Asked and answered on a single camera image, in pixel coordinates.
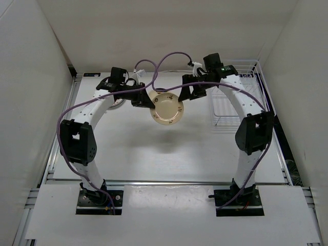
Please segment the beige plate back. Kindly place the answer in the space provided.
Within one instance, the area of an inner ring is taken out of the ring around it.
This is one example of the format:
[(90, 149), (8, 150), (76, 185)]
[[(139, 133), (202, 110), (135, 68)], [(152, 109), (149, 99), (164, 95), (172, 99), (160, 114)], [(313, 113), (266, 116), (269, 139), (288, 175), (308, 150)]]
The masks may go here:
[(164, 92), (157, 102), (153, 102), (155, 109), (150, 109), (152, 118), (159, 124), (170, 126), (181, 120), (184, 112), (183, 102), (171, 92)]

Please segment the beige plate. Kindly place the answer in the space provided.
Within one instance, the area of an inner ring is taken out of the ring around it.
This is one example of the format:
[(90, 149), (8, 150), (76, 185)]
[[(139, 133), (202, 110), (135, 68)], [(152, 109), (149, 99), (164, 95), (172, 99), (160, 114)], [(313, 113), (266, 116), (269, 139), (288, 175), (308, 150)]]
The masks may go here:
[(152, 102), (157, 102), (158, 99), (159, 99), (159, 96), (164, 94), (164, 92), (160, 92), (160, 91), (155, 91), (155, 90), (152, 90), (149, 92), (149, 98)]
[(170, 126), (181, 120), (184, 112), (183, 102), (171, 92), (164, 92), (157, 102), (153, 102), (155, 109), (150, 109), (152, 118), (159, 124)]

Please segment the white plate orange sunburst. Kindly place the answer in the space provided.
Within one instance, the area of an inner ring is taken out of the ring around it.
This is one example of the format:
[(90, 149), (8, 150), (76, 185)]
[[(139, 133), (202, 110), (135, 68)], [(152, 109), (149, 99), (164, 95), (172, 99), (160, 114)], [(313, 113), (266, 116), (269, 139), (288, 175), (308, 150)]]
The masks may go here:
[(119, 108), (120, 106), (122, 106), (125, 103), (125, 101), (126, 101), (125, 99), (118, 99), (114, 102), (113, 105), (109, 106), (108, 109), (113, 110), (113, 109)]

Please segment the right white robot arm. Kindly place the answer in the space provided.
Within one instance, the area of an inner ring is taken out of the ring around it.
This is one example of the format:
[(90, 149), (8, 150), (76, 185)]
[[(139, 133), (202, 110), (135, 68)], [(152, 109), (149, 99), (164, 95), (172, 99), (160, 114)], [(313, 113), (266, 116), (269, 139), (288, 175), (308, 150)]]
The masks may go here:
[(272, 140), (274, 113), (267, 111), (246, 91), (235, 67), (225, 66), (218, 53), (207, 55), (203, 61), (203, 65), (189, 61), (193, 72), (182, 77), (183, 87), (178, 100), (199, 99), (208, 89), (217, 87), (233, 106), (240, 119), (235, 133), (239, 159), (229, 195), (234, 204), (241, 205), (254, 192), (256, 169)]

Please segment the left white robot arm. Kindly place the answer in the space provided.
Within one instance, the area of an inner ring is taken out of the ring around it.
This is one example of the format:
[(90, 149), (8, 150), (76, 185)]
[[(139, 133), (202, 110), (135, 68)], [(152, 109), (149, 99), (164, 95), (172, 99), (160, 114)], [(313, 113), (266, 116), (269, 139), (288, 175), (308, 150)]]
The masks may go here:
[(140, 82), (144, 70), (134, 70), (128, 76), (125, 69), (113, 67), (110, 76), (96, 86), (93, 97), (82, 105), (82, 110), (59, 125), (60, 152), (69, 169), (82, 180), (81, 188), (90, 193), (96, 205), (107, 201), (105, 181), (95, 163), (97, 144), (94, 129), (102, 116), (118, 100), (129, 100), (135, 107), (153, 109), (146, 85)]

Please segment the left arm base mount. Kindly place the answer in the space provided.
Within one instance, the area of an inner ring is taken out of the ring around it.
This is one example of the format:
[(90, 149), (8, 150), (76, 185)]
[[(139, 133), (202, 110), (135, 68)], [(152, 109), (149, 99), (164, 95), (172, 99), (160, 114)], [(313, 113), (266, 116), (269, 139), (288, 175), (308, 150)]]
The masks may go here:
[(79, 192), (77, 199), (76, 212), (77, 215), (121, 215), (123, 204), (123, 190), (109, 190), (114, 205), (105, 197), (102, 200), (89, 199), (82, 190)]

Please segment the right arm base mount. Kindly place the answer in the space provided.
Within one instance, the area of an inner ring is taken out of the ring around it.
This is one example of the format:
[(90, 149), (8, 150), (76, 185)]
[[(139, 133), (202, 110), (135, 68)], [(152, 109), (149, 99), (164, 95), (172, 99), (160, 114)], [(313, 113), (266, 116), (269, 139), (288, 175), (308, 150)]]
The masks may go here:
[(232, 199), (230, 190), (214, 190), (214, 194), (208, 196), (213, 199), (216, 207), (217, 217), (255, 217), (264, 216), (259, 190), (255, 189), (252, 194), (238, 196), (228, 205), (221, 208)]

